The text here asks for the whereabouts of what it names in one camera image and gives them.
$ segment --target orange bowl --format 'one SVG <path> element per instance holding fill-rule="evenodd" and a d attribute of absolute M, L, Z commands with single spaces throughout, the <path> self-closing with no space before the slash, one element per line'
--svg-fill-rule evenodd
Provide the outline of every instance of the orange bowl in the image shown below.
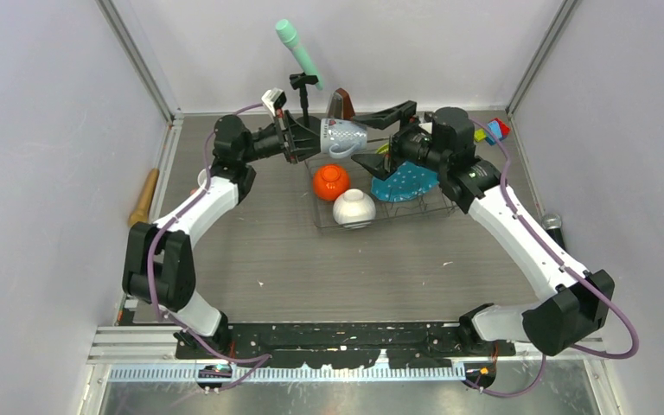
<path fill-rule="evenodd" d="M 337 164 L 327 164 L 316 171 L 311 184 L 317 197 L 324 201 L 335 201 L 350 188 L 350 176 Z"/>

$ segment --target green microphone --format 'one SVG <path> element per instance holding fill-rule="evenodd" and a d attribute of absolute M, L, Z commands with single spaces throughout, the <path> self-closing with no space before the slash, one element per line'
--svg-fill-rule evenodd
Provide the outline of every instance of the green microphone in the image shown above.
<path fill-rule="evenodd" d="M 311 61 L 307 49 L 305 49 L 299 41 L 299 34 L 297 33 L 296 28 L 294 28 L 288 20 L 280 20 L 276 23 L 276 34 L 278 35 L 278 38 L 281 39 L 281 42 L 291 51 L 291 54 L 294 55 L 294 59 L 299 62 L 299 66 L 302 67 L 304 73 L 316 76 L 318 79 L 316 89 L 321 91 L 324 87 L 322 76 L 320 76 L 319 71 L 316 70 L 316 66 L 314 65 L 314 62 Z"/>

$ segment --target white bowl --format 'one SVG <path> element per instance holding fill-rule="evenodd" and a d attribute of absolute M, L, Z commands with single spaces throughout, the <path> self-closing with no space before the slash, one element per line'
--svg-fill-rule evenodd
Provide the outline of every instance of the white bowl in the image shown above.
<path fill-rule="evenodd" d="M 337 198 L 332 207 L 332 216 L 335 222 L 344 227 L 366 227 L 370 220 L 375 219 L 375 202 L 362 190 L 351 188 Z"/>

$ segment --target black microphone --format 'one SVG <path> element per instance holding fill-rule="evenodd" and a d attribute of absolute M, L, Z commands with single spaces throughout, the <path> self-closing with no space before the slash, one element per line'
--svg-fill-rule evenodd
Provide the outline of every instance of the black microphone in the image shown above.
<path fill-rule="evenodd" d="M 544 214 L 540 220 L 541 226 L 546 230 L 548 236 L 553 239 L 561 249 L 566 251 L 566 243 L 564 242 L 564 234 L 561 232 L 561 216 L 557 214 Z"/>

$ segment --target microphone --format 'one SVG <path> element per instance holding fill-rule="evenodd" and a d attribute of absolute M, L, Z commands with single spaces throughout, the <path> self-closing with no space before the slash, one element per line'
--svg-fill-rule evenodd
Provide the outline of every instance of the microphone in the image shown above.
<path fill-rule="evenodd" d="M 291 51 L 291 54 L 294 55 L 294 59 L 297 60 L 304 73 L 316 76 L 318 79 L 316 89 L 321 91 L 324 87 L 322 76 L 320 76 L 319 71 L 316 70 L 316 66 L 307 53 L 307 49 L 305 49 L 299 41 L 297 29 L 291 25 L 291 22 L 284 19 L 276 23 L 276 34 L 278 35 L 278 39 L 281 39 L 281 42 Z"/>
<path fill-rule="evenodd" d="M 553 239 L 561 249 L 566 251 L 566 243 L 564 242 L 564 234 L 561 232 L 561 216 L 557 214 L 544 214 L 540 221 L 541 226 L 546 230 L 548 236 Z"/>

